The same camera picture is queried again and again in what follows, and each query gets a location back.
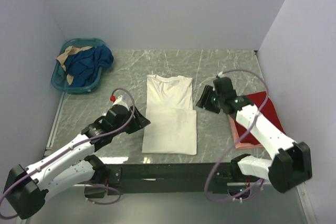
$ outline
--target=white cloth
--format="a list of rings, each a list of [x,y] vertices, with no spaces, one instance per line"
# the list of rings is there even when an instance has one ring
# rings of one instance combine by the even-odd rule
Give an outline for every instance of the white cloth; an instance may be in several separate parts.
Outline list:
[[[192,78],[147,75],[143,153],[195,155],[196,111],[193,110]]]

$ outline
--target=red fabric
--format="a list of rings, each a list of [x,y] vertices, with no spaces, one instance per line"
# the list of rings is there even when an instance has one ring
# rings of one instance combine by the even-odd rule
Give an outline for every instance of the red fabric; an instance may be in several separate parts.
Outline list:
[[[249,97],[251,99],[251,101],[253,101],[253,103],[257,107],[261,106],[261,104],[263,103],[263,101],[265,99],[265,96],[266,96],[265,91],[247,95],[247,97]],[[274,108],[274,105],[273,105],[273,103],[270,99],[268,99],[268,101],[266,102],[266,105],[263,107],[261,112],[272,124],[274,124],[274,126],[276,128],[278,128],[280,131],[285,133],[282,126],[281,126],[281,123],[279,121],[279,118],[278,118],[277,112]],[[235,125],[236,125],[238,135],[239,136],[243,135],[243,133],[246,131],[246,129],[237,122],[235,122]],[[260,144],[259,141],[254,136],[252,136],[251,133],[249,133],[241,141],[241,143],[250,143],[250,144],[254,144],[254,145]]]

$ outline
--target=gray floor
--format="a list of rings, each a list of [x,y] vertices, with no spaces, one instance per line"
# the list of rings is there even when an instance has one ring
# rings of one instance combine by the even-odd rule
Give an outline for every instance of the gray floor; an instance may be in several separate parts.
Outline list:
[[[103,199],[112,201],[109,196]],[[271,186],[240,204],[212,203],[203,193],[128,194],[120,202],[98,206],[73,187],[47,202],[30,224],[304,224],[296,188],[280,194]]]
[[[117,87],[124,87],[133,94],[137,108],[145,115],[146,75],[163,77],[183,75],[193,78],[194,110],[197,111],[197,155],[142,154],[143,131],[131,135],[121,134],[111,144],[96,154],[105,163],[206,163],[215,162],[233,143],[227,116],[197,108],[204,86],[212,84],[221,70],[248,69],[261,74],[257,58],[252,50],[117,50],[113,51],[115,61],[105,71],[95,92],[87,94],[66,94],[56,128],[52,151],[71,141],[81,130],[111,107],[109,97]],[[244,72],[231,73],[233,85],[238,94],[263,91],[257,78]],[[250,153],[267,158],[263,148],[234,150],[224,161]]]

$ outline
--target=table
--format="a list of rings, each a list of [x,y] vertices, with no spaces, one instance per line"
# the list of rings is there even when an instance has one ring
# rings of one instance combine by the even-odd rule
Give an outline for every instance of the table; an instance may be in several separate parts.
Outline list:
[[[113,50],[114,63],[104,71],[96,91],[86,94],[65,94],[50,141],[54,152],[106,113],[112,106],[109,98],[114,88],[128,89],[135,98],[136,107],[145,115],[146,75],[163,77],[186,76],[193,78],[193,102],[197,111],[197,154],[142,154],[143,130],[133,134],[120,134],[96,155],[108,164],[165,164],[216,162],[233,144],[229,121],[224,113],[215,114],[195,106],[204,86],[212,85],[219,71],[248,69],[261,75],[255,52],[252,50]],[[228,74],[237,94],[264,91],[256,77],[245,72]],[[243,153],[269,158],[263,148],[233,150],[223,162]]]

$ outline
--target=beige cloth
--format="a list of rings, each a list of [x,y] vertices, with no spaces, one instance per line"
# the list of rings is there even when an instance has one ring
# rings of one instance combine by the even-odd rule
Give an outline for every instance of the beige cloth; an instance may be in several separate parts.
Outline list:
[[[74,46],[69,46],[67,47],[67,49],[65,49],[64,53],[59,55],[56,60],[58,60],[58,62],[61,64],[61,67],[63,68],[64,71],[66,71],[66,67],[64,66],[64,62],[68,59],[69,55],[75,55],[81,51],[85,51],[90,49],[91,47],[82,47],[82,48],[77,48]],[[73,76],[71,75],[67,75],[67,82],[70,84],[72,84],[73,81]]]

